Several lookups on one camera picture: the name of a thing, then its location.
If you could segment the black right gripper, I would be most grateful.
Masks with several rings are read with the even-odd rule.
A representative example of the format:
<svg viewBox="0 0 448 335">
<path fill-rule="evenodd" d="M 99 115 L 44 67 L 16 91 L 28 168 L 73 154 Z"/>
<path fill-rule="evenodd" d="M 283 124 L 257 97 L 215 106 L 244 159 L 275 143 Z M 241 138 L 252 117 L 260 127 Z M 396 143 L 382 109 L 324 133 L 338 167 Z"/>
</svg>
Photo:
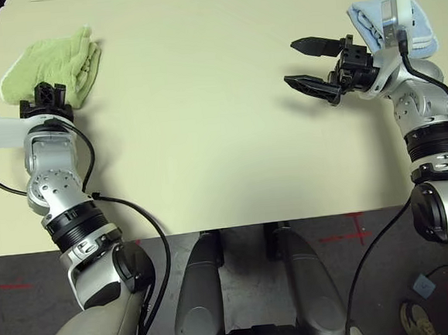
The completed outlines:
<svg viewBox="0 0 448 335">
<path fill-rule="evenodd" d="M 335 68 L 328 74 L 328 82 L 310 75 L 284 77 L 294 90 L 332 105 L 338 105 L 341 96 L 351 91 L 368 91 L 379 74 L 367 47 L 355 45 L 350 34 L 338 40 L 307 36 L 291 42 L 290 46 L 307 56 L 338 57 Z"/>
</svg>

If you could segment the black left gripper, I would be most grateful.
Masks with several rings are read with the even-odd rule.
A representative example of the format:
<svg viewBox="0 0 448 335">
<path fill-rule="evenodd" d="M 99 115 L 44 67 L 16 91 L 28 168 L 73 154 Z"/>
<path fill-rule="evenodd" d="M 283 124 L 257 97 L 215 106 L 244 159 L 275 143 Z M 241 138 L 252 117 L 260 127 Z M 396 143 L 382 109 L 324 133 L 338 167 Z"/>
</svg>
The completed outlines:
<svg viewBox="0 0 448 335">
<path fill-rule="evenodd" d="M 19 102 L 19 117 L 31 118 L 35 115 L 56 115 L 74 120 L 73 108 L 66 101 L 67 86 L 47 82 L 39 83 L 34 88 L 32 101 Z"/>
</svg>

